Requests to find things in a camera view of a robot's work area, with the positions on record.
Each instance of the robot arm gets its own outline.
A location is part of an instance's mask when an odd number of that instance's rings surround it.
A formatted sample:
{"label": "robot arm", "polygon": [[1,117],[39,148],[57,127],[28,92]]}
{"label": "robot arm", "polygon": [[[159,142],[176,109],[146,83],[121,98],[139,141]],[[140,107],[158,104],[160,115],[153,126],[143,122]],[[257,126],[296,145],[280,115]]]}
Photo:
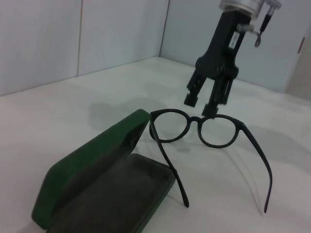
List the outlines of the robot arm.
{"label": "robot arm", "polygon": [[[254,31],[250,21],[257,19],[264,3],[270,9],[262,23],[260,32]],[[187,85],[190,91],[185,104],[194,107],[198,94],[206,78],[215,81],[214,87],[202,115],[214,117],[219,104],[227,104],[233,80],[237,77],[239,69],[235,66],[235,57],[241,46],[246,32],[255,33],[257,41],[255,47],[260,45],[261,34],[266,29],[275,9],[281,4],[277,0],[222,0],[220,8],[224,11],[207,52],[195,64],[195,71]]]}

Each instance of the eyeglasses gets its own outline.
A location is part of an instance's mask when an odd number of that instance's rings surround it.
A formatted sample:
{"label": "eyeglasses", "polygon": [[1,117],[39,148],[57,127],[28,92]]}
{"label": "eyeglasses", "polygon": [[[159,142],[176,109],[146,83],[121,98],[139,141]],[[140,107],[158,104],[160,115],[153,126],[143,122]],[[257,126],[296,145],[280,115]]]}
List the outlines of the eyeglasses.
{"label": "eyeglasses", "polygon": [[[268,202],[272,188],[272,171],[262,149],[260,148],[256,139],[253,137],[253,135],[251,134],[249,129],[244,125],[243,122],[226,115],[216,115],[215,118],[211,117],[199,118],[196,116],[190,117],[188,114],[178,109],[163,109],[151,112],[150,114],[151,114],[150,128],[149,128],[150,135],[157,142],[161,153],[163,154],[166,162],[172,169],[176,177],[177,183],[179,185],[184,205],[186,207],[189,207],[189,200],[187,194],[178,176],[177,170],[170,162],[161,143],[170,143],[181,139],[188,133],[191,123],[196,121],[198,123],[198,135],[200,140],[205,145],[212,148],[218,149],[226,148],[230,146],[232,143],[234,143],[241,130],[245,133],[247,138],[250,140],[250,142],[253,144],[254,148],[260,155],[269,173],[270,184],[264,206],[264,212],[265,213],[267,212]],[[163,131],[164,133],[160,135],[160,137],[156,130],[156,126],[158,129],[160,127],[164,128]]]}

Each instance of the white table surface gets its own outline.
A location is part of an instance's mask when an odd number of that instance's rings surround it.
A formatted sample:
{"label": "white table surface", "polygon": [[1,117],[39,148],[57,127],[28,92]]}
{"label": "white table surface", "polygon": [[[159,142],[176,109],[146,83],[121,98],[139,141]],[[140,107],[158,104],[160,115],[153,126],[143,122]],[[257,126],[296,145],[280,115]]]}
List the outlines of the white table surface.
{"label": "white table surface", "polygon": [[[31,212],[48,169],[133,111],[177,108],[200,116],[213,81],[195,108],[185,106],[193,71],[151,58],[1,97],[0,232],[42,233]],[[190,208],[175,183],[143,232],[310,233],[311,103],[235,81],[219,113],[243,121],[269,160],[267,213],[268,173],[244,134],[227,149],[212,149],[193,123],[184,139],[164,146]],[[134,152],[165,163],[147,129]]]}

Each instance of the black eyeglasses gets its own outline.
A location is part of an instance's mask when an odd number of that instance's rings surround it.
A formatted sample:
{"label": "black eyeglasses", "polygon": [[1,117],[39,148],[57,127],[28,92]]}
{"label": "black eyeglasses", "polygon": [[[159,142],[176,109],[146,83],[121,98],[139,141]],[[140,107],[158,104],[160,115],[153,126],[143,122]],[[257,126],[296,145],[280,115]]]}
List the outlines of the black eyeglasses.
{"label": "black eyeglasses", "polygon": [[[151,112],[151,119],[150,119],[150,135],[151,137],[157,142],[161,153],[163,154],[166,162],[172,169],[176,180],[178,182],[181,195],[184,201],[184,205],[189,207],[189,200],[185,189],[181,183],[181,180],[178,176],[177,170],[174,168],[173,164],[170,162],[166,152],[163,149],[161,143],[170,143],[181,139],[183,136],[187,134],[190,129],[190,125],[193,121],[198,123],[198,134],[200,140],[207,145],[208,147],[212,148],[226,148],[230,146],[234,141],[237,139],[239,135],[239,131],[242,130],[247,138],[251,141],[255,149],[257,150],[258,154],[260,155],[261,159],[263,160],[270,178],[269,190],[268,195],[266,198],[266,203],[264,206],[264,212],[267,212],[268,202],[270,198],[271,188],[272,188],[272,172],[270,165],[266,156],[264,155],[262,149],[260,148],[259,144],[249,131],[249,129],[244,125],[243,122],[226,116],[226,115],[216,115],[215,118],[211,117],[204,117],[199,118],[196,116],[190,117],[185,112],[178,110],[178,109],[163,109]],[[157,121],[157,128],[161,127],[164,128],[164,134],[159,137],[155,122]]]}

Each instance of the eyeglass temple arm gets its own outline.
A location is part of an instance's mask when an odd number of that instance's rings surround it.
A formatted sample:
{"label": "eyeglass temple arm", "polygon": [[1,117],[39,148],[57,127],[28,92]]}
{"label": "eyeglass temple arm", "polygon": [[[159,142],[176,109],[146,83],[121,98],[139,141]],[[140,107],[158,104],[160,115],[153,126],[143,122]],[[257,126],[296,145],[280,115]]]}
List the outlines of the eyeglass temple arm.
{"label": "eyeglass temple arm", "polygon": [[268,191],[266,203],[264,205],[264,212],[266,213],[267,208],[268,208],[269,199],[270,199],[271,189],[272,189],[272,171],[271,171],[269,162],[268,162],[266,156],[264,155],[262,149],[260,148],[258,142],[256,141],[256,139],[254,138],[252,133],[249,131],[249,129],[244,124],[242,125],[242,130],[245,133],[245,135],[247,136],[247,138],[251,141],[251,143],[253,144],[255,149],[257,150],[258,154],[260,155],[261,159],[263,160],[264,164],[266,165],[266,168],[267,168],[268,173],[269,173],[269,178],[270,178],[269,191]]}
{"label": "eyeglass temple arm", "polygon": [[153,135],[154,135],[154,140],[157,142],[159,148],[160,148],[160,151],[164,157],[164,159],[166,160],[166,162],[168,163],[168,165],[170,166],[171,170],[173,171],[173,174],[174,176],[176,177],[176,180],[177,180],[177,183],[178,183],[178,186],[179,186],[179,189],[180,189],[180,192],[181,192],[181,196],[183,198],[183,201],[184,201],[184,205],[188,208],[189,207],[189,200],[188,200],[188,197],[187,197],[187,194],[186,194],[186,191],[183,187],[183,184],[181,183],[181,180],[179,178],[179,175],[177,173],[177,170],[174,168],[173,164],[171,163],[170,159],[168,158],[164,148],[162,147],[162,144],[159,140],[159,137],[157,135],[157,132],[156,132],[156,128],[155,128],[155,125],[154,123],[152,122],[152,120],[150,120],[150,126],[151,126],[151,129],[152,129],[152,132],[153,132]]}

